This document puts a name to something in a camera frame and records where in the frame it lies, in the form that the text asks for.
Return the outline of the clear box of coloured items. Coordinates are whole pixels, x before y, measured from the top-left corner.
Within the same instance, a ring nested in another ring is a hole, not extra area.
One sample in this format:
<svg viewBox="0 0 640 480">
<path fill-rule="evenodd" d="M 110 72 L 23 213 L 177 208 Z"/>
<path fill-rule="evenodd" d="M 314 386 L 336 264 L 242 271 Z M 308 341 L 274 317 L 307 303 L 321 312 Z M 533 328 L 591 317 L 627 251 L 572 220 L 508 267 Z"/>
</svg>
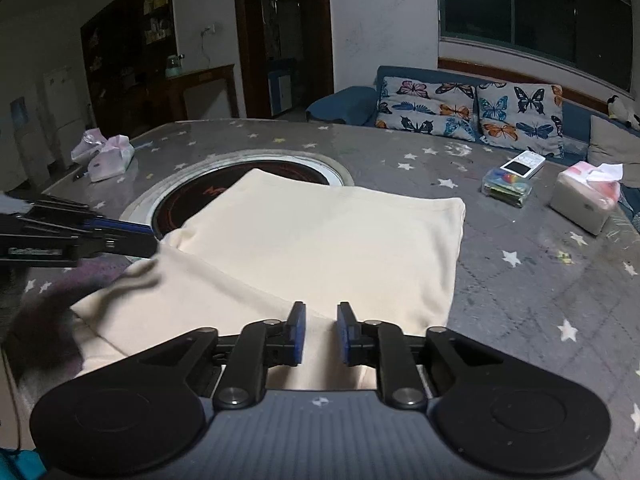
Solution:
<svg viewBox="0 0 640 480">
<path fill-rule="evenodd" d="M 532 192 L 530 183 L 501 168 L 491 168 L 484 175 L 480 190 L 488 197 L 522 208 Z"/>
</svg>

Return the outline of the dark wooden doorway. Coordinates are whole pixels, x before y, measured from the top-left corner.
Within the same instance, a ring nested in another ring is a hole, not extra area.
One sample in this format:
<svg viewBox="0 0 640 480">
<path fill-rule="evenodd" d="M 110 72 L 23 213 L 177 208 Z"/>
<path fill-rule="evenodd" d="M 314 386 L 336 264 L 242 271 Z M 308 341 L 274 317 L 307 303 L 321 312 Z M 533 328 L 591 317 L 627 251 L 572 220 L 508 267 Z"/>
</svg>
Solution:
<svg viewBox="0 0 640 480">
<path fill-rule="evenodd" d="M 334 92 L 330 0 L 234 0 L 246 114 L 275 118 Z"/>
</svg>

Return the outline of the left butterfly pillow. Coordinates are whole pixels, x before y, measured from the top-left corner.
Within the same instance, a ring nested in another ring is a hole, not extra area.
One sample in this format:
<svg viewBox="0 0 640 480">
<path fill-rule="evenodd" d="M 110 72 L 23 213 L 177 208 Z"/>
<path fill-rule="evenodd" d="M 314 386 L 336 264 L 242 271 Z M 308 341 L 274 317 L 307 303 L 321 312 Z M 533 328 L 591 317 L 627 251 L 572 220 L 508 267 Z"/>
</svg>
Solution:
<svg viewBox="0 0 640 480">
<path fill-rule="evenodd" d="M 480 140 L 472 84 L 385 76 L 376 109 L 375 125 L 386 130 Z"/>
</svg>

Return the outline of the teal jacket sleeve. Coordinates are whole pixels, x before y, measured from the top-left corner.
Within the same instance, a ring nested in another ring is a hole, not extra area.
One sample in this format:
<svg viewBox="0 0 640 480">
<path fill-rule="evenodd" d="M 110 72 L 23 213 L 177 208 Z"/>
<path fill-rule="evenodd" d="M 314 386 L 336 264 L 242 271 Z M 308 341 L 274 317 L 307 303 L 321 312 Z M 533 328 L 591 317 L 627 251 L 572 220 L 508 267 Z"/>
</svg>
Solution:
<svg viewBox="0 0 640 480">
<path fill-rule="evenodd" d="M 46 474 L 36 451 L 0 448 L 0 480 L 39 480 Z"/>
</svg>

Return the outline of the black white plush toy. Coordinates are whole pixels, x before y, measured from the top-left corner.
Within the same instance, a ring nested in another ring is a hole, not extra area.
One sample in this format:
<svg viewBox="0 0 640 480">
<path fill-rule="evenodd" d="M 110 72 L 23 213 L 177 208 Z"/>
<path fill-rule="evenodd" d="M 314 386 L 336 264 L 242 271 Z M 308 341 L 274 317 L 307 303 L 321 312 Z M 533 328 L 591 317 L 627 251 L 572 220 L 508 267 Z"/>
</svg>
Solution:
<svg viewBox="0 0 640 480">
<path fill-rule="evenodd" d="M 617 94 L 611 96 L 606 102 L 608 103 L 608 118 L 620 122 L 626 128 L 640 130 L 639 116 L 631 108 L 626 107 Z"/>
</svg>

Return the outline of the butterfly pillow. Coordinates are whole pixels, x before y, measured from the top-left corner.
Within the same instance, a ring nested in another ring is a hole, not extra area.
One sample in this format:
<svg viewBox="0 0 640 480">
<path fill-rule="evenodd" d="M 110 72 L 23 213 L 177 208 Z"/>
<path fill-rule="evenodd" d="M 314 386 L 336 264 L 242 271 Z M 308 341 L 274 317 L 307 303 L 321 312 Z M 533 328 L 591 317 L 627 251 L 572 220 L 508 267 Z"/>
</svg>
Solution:
<svg viewBox="0 0 640 480">
<path fill-rule="evenodd" d="M 386 130 L 480 140 L 472 84 L 385 76 L 376 109 L 375 125 Z"/>
<path fill-rule="evenodd" d="M 476 95 L 483 142 L 547 158 L 563 156 L 561 86 L 490 82 L 479 84 Z"/>
</svg>

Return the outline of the cream sweatshirt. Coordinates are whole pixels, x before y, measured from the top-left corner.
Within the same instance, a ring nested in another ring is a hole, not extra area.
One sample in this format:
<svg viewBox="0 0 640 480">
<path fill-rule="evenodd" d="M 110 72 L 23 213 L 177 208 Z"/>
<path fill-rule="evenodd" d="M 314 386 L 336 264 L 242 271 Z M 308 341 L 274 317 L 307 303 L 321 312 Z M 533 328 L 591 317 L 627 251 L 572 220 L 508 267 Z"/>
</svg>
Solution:
<svg viewBox="0 0 640 480">
<path fill-rule="evenodd" d="M 409 335 L 445 324 L 454 296 L 465 206 L 288 180 L 253 170 L 180 229 L 156 255 L 74 305 L 82 368 L 92 372 L 190 330 L 223 335 L 306 307 L 303 361 L 270 370 L 276 389 L 371 389 L 346 366 L 336 308 Z"/>
</svg>

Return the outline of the white remote control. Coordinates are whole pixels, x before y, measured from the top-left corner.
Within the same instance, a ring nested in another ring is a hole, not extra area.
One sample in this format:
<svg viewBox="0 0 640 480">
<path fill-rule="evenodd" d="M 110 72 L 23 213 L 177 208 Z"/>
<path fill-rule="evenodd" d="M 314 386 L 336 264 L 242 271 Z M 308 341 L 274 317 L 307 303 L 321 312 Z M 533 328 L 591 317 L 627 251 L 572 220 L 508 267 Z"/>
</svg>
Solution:
<svg viewBox="0 0 640 480">
<path fill-rule="evenodd" d="M 514 176 L 529 179 L 544 166 L 546 158 L 532 151 L 524 151 L 509 159 L 501 169 Z"/>
</svg>

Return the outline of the white refrigerator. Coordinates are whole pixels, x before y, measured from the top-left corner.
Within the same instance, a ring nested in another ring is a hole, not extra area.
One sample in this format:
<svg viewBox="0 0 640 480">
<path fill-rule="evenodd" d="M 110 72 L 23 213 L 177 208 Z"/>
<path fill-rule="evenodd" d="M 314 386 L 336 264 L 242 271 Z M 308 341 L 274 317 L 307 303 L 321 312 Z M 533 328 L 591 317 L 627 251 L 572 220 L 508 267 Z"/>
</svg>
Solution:
<svg viewBox="0 0 640 480">
<path fill-rule="evenodd" d="M 52 70 L 43 76 L 43 83 L 55 139 L 58 140 L 64 165 L 69 167 L 74 163 L 72 151 L 85 131 L 85 121 L 72 69 L 64 66 Z"/>
</svg>

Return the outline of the glass kettle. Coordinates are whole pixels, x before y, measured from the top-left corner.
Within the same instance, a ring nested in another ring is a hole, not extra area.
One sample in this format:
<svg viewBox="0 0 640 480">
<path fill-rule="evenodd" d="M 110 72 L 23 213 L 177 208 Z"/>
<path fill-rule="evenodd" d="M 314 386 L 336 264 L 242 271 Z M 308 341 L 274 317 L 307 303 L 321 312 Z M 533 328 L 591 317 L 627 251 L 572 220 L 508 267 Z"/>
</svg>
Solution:
<svg viewBox="0 0 640 480">
<path fill-rule="evenodd" d="M 182 60 L 183 54 L 169 55 L 167 58 L 167 65 L 165 74 L 167 78 L 178 77 L 182 74 Z"/>
</svg>

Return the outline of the dark wooden shelf cabinet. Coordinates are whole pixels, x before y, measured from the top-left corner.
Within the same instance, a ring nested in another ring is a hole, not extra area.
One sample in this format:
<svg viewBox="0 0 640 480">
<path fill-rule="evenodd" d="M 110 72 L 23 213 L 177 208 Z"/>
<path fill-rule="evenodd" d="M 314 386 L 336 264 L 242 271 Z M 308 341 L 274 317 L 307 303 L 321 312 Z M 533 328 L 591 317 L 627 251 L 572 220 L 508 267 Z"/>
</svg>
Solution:
<svg viewBox="0 0 640 480">
<path fill-rule="evenodd" d="M 174 0 L 113 0 L 80 28 L 91 110 L 104 136 L 163 122 L 168 58 L 178 53 Z"/>
</svg>

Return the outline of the blue corner sofa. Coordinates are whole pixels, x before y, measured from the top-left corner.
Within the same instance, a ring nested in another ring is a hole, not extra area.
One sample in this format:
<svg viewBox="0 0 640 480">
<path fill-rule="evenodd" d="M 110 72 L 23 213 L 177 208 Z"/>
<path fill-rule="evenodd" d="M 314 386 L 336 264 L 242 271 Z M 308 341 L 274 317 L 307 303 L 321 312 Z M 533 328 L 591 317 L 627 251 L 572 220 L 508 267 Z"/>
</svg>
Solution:
<svg viewBox="0 0 640 480">
<path fill-rule="evenodd" d="M 463 74 L 381 66 L 371 87 L 349 87 L 306 110 L 316 122 L 444 136 L 492 148 L 529 150 L 572 166 L 622 162 L 620 206 L 639 222 L 639 133 L 572 102 L 559 84 L 484 80 Z"/>
</svg>

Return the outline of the grey cushion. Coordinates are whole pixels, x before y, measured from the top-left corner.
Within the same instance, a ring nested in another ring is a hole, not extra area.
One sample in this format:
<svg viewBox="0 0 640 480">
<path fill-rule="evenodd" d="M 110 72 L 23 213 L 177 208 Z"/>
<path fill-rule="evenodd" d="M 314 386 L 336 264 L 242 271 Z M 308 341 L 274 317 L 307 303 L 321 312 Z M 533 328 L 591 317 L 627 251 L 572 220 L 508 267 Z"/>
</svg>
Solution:
<svg viewBox="0 0 640 480">
<path fill-rule="evenodd" d="M 640 188 L 640 138 L 638 134 L 614 125 L 596 115 L 590 117 L 588 162 L 592 166 L 622 164 L 622 183 Z"/>
</svg>

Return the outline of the right butterfly pillow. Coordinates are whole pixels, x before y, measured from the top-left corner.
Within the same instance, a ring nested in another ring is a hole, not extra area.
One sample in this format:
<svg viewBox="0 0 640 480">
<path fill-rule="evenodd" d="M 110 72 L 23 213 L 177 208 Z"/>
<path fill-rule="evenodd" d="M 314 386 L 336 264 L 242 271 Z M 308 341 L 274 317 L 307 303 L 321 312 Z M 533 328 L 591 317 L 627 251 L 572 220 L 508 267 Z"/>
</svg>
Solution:
<svg viewBox="0 0 640 480">
<path fill-rule="evenodd" d="M 476 95 L 483 142 L 547 158 L 563 156 L 561 86 L 490 82 L 479 84 Z"/>
</svg>

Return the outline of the white tissue box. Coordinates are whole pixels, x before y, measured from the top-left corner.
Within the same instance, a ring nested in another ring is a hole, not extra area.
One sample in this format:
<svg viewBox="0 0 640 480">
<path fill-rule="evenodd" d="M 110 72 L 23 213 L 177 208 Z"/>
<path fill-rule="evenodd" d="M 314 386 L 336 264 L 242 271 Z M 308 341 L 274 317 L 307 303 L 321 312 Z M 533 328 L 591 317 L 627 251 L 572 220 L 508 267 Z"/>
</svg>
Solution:
<svg viewBox="0 0 640 480">
<path fill-rule="evenodd" d="M 578 162 L 561 171 L 550 207 L 592 235 L 598 235 L 620 199 L 622 164 Z"/>
</svg>

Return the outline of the pink tissue packet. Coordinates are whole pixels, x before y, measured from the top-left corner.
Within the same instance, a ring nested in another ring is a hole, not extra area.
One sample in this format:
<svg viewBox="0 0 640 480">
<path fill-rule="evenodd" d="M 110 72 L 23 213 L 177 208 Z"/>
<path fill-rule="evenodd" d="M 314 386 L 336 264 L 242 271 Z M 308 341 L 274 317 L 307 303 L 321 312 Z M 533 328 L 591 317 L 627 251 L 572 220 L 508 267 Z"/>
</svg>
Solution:
<svg viewBox="0 0 640 480">
<path fill-rule="evenodd" d="M 92 183 L 122 176 L 134 158 L 128 136 L 104 138 L 99 128 L 86 130 L 70 152 L 70 158 L 86 166 Z"/>
</svg>

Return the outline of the round induction hotplate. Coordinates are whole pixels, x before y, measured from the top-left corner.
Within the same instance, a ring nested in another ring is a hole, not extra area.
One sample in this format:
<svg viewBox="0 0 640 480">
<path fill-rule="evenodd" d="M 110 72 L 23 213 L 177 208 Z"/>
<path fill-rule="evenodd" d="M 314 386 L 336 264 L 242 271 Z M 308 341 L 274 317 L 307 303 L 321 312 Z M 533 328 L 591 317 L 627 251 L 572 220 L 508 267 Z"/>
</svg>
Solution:
<svg viewBox="0 0 640 480">
<path fill-rule="evenodd" d="M 120 218 L 145 224 L 157 238 L 163 238 L 252 171 L 325 186 L 354 184 L 342 164 L 324 155 L 283 150 L 237 151 L 209 157 L 163 178 L 127 206 Z"/>
</svg>

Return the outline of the dark window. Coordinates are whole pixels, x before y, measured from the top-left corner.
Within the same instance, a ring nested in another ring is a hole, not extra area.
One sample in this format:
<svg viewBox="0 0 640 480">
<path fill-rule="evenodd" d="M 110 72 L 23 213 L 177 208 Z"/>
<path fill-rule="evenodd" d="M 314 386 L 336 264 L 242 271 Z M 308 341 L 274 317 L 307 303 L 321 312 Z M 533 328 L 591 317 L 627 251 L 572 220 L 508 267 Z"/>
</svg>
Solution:
<svg viewBox="0 0 640 480">
<path fill-rule="evenodd" d="M 631 0 L 439 0 L 440 32 L 533 55 L 628 91 Z"/>
</svg>

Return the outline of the wooden side table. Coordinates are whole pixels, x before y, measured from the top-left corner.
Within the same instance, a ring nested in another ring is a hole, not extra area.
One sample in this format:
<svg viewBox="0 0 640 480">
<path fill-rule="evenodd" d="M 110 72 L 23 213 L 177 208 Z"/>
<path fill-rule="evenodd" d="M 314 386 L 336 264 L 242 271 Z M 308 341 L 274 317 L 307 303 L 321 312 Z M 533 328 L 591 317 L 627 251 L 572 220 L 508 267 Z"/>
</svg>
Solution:
<svg viewBox="0 0 640 480">
<path fill-rule="evenodd" d="M 168 77 L 163 81 L 163 95 L 171 122 L 240 117 L 233 64 Z"/>
</svg>

